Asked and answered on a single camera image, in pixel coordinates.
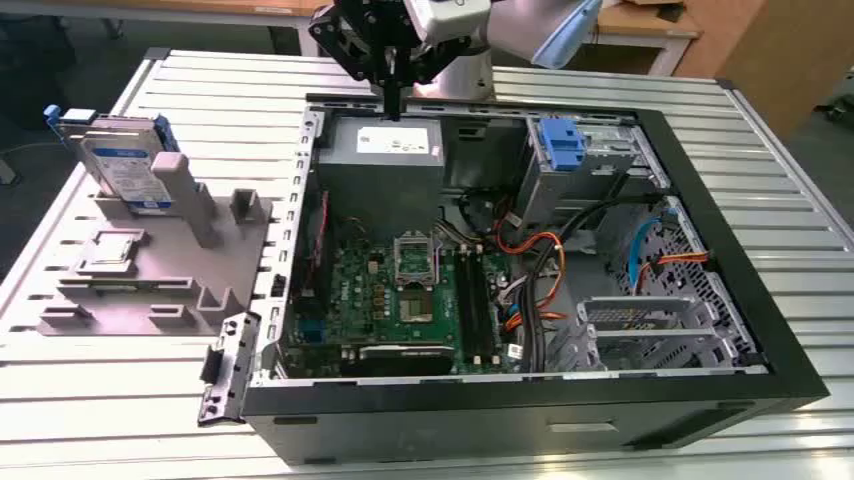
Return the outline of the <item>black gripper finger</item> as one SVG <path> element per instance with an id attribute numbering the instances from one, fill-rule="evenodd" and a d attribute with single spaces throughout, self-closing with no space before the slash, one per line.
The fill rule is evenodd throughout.
<path id="1" fill-rule="evenodd" d="M 410 98 L 484 99 L 484 43 L 456 38 L 436 45 L 422 43 L 408 51 L 399 73 L 398 107 L 406 111 Z"/>
<path id="2" fill-rule="evenodd" d="M 339 9 L 316 9 L 307 27 L 308 34 L 320 49 L 336 61 L 356 81 L 367 81 L 374 93 L 382 98 L 383 113 L 395 119 L 395 89 L 387 89 L 388 65 L 351 29 L 344 28 L 344 17 Z"/>

